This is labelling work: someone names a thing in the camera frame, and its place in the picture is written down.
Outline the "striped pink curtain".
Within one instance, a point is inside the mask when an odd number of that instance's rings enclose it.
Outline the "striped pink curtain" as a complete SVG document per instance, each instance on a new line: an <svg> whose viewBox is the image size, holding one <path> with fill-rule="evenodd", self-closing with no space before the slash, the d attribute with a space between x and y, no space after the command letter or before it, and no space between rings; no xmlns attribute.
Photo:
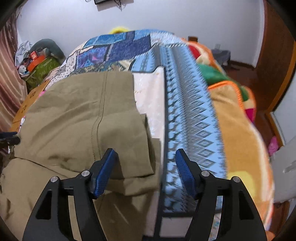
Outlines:
<svg viewBox="0 0 296 241"><path fill-rule="evenodd" d="M18 47L16 13L13 13L1 29L0 88L1 131L7 132L27 96L26 83L15 66Z"/></svg>

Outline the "yellow fluffy object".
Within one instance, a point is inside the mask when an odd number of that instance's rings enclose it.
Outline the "yellow fluffy object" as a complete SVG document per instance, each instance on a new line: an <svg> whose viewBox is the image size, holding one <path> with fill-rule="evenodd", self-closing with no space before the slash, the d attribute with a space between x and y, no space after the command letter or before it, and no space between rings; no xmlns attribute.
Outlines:
<svg viewBox="0 0 296 241"><path fill-rule="evenodd" d="M119 33L125 33L129 32L130 30L125 27L115 27L109 31L109 34L119 34Z"/></svg>

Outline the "green patterned bag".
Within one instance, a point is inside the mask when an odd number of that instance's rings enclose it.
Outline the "green patterned bag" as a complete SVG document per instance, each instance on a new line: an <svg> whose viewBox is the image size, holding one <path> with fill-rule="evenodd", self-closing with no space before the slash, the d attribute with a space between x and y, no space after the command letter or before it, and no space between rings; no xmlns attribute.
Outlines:
<svg viewBox="0 0 296 241"><path fill-rule="evenodd" d="M60 66L60 63L54 57L47 57L37 65L29 76L25 78L28 92L43 83L46 76L58 66Z"/></svg>

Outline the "orange multicolour fleece blanket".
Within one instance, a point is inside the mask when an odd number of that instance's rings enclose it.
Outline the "orange multicolour fleece blanket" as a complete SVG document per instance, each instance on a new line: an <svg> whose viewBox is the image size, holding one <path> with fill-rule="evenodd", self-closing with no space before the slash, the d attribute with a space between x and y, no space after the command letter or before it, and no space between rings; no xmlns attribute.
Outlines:
<svg viewBox="0 0 296 241"><path fill-rule="evenodd" d="M255 97L248 87L227 76L206 46L193 41L185 44L201 69L217 114L227 177L242 179L268 228L273 215L274 179L266 145L254 125Z"/></svg>

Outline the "light grey clothes pile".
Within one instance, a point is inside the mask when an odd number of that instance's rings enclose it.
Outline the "light grey clothes pile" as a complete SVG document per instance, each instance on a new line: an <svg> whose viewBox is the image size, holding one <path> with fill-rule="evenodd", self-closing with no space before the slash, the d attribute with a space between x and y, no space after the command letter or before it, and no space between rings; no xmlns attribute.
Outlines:
<svg viewBox="0 0 296 241"><path fill-rule="evenodd" d="M30 43L30 41L24 41L20 44L20 46L18 47L18 49L15 53L15 66L16 67L21 65L21 63L24 59L24 54L29 52L31 47L32 47L32 44Z"/></svg>

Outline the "orange box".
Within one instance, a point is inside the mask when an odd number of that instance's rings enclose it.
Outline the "orange box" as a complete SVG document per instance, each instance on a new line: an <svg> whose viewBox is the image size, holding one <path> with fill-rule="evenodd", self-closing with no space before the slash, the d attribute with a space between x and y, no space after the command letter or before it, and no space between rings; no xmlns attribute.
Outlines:
<svg viewBox="0 0 296 241"><path fill-rule="evenodd" d="M42 63L46 59L45 56L41 55L34 59L27 67L27 70L29 72L32 72L36 66L38 66L40 63Z"/></svg>

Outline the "olive green pants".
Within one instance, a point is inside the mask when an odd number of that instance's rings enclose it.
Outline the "olive green pants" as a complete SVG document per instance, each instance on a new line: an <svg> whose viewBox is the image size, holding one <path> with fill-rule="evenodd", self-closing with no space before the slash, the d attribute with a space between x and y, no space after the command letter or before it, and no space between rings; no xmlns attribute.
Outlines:
<svg viewBox="0 0 296 241"><path fill-rule="evenodd" d="M1 218L21 240L51 177L72 178L112 148L119 161L95 209L108 240L141 240L159 187L161 144L137 110L130 72L88 72L53 84L28 110L1 174Z"/></svg>

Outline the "wooden carved board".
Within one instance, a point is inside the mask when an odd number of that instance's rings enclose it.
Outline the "wooden carved board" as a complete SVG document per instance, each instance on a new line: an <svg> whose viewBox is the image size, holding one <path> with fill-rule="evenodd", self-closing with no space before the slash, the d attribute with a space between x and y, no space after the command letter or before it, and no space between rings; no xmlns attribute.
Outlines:
<svg viewBox="0 0 296 241"><path fill-rule="evenodd" d="M25 121L26 113L28 112L29 108L36 102L36 100L41 95L43 95L48 83L49 80L46 80L44 83L30 91L13 119L10 132L19 132L23 122Z"/></svg>

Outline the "blue patchwork bedspread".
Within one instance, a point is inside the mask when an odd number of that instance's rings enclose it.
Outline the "blue patchwork bedspread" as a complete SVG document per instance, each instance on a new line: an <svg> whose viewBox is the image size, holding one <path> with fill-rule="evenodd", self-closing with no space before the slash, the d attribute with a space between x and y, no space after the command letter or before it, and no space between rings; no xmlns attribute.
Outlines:
<svg viewBox="0 0 296 241"><path fill-rule="evenodd" d="M226 157L219 121L203 67L202 51L173 33L136 30L94 37L77 47L55 69L50 85L73 74L131 71L135 100L146 113L151 133L164 145L158 209L144 240L180 240L197 202L186 191L175 161L183 149L202 170L226 178Z"/></svg>

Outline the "dark grey bag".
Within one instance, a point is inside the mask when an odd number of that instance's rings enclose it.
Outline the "dark grey bag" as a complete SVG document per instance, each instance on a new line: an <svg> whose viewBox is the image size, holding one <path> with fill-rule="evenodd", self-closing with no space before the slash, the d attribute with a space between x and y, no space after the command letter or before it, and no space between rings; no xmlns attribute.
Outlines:
<svg viewBox="0 0 296 241"><path fill-rule="evenodd" d="M229 50L212 49L211 50L214 59L221 66L228 66L231 59L231 52Z"/></svg>

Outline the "wall mounted black monitor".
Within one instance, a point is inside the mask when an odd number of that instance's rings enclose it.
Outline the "wall mounted black monitor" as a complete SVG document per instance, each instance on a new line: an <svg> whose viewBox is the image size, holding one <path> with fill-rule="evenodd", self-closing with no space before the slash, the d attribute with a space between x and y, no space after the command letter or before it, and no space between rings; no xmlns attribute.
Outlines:
<svg viewBox="0 0 296 241"><path fill-rule="evenodd" d="M94 0L94 3L97 5L97 4L104 3L106 1L109 1L109 0Z"/></svg>

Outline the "brown wooden door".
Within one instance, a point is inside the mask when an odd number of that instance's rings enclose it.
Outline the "brown wooden door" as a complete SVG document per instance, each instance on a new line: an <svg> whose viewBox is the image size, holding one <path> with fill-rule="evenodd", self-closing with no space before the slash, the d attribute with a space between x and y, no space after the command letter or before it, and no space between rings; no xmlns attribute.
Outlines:
<svg viewBox="0 0 296 241"><path fill-rule="evenodd" d="M262 81L262 108L274 111L287 92L295 73L295 39L275 1L263 1L264 31L255 68Z"/></svg>

